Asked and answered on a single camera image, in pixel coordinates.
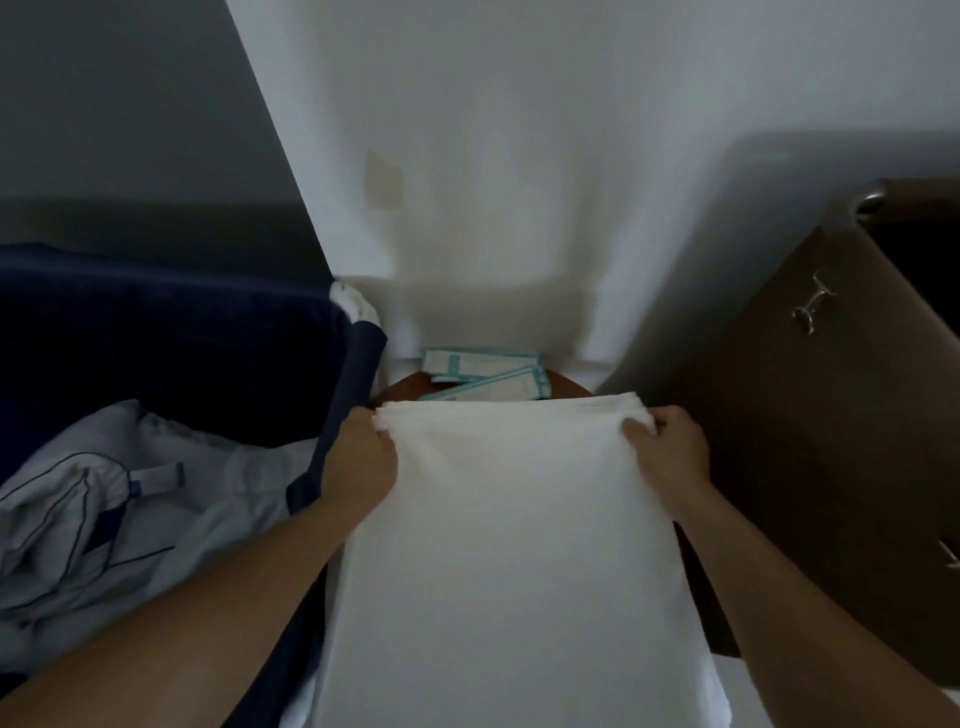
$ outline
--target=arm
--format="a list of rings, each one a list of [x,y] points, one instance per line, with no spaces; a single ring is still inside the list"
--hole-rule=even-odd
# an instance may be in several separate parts
[[[0,725],[220,726],[337,547],[389,493],[396,451],[354,409],[323,496],[108,627],[0,701]]]
[[[647,481],[693,544],[778,728],[960,726],[960,710],[809,581],[709,482],[708,446],[680,407],[660,434],[623,425]]]

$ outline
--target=metal drawer handle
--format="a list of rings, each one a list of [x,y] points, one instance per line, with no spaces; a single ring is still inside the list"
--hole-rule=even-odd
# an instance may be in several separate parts
[[[810,296],[804,305],[797,306],[793,309],[793,320],[800,324],[800,328],[804,330],[807,336],[813,335],[813,331],[815,330],[813,326],[813,314],[820,308],[820,304],[827,296],[836,296],[836,294],[827,288],[824,282],[820,280],[820,271],[816,271],[813,274],[813,282],[816,284],[817,290],[813,292],[813,295]]]
[[[957,570],[960,569],[960,559],[957,558],[957,555],[953,553],[953,549],[950,548],[949,544],[944,540],[940,539],[937,542],[940,544],[940,548],[944,550],[944,553],[947,555],[947,558],[950,560],[950,563],[947,564],[948,569]]]

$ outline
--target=fingers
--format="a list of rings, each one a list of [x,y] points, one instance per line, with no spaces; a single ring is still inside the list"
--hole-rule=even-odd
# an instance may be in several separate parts
[[[354,407],[350,410],[344,422],[366,424],[372,420],[373,410],[366,407]]]
[[[689,417],[685,409],[675,404],[666,407],[647,407],[647,412],[654,416],[658,425],[672,425],[684,417]]]
[[[647,438],[653,437],[646,425],[642,425],[632,417],[628,417],[620,424],[620,431],[634,447],[641,445]]]

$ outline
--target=white wall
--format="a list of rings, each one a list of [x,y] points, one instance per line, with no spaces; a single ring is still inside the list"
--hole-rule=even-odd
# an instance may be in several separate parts
[[[395,376],[517,345],[642,391],[831,194],[960,172],[953,0],[228,5]]]
[[[0,243],[325,275],[223,0],[7,3],[0,99]]]

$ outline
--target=wooden surface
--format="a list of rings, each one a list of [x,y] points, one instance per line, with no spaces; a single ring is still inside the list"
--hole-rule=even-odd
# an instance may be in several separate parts
[[[553,388],[552,400],[572,400],[578,397],[592,397],[589,390],[584,389],[575,381],[567,379],[556,372],[547,370],[547,376],[550,377],[550,386]],[[424,372],[417,372],[405,379],[401,379],[396,384],[387,387],[380,396],[373,400],[373,406],[379,407],[388,401],[409,401],[418,400],[423,395],[430,395],[435,392],[442,392],[449,389],[454,384],[434,384],[430,381],[430,375]]]

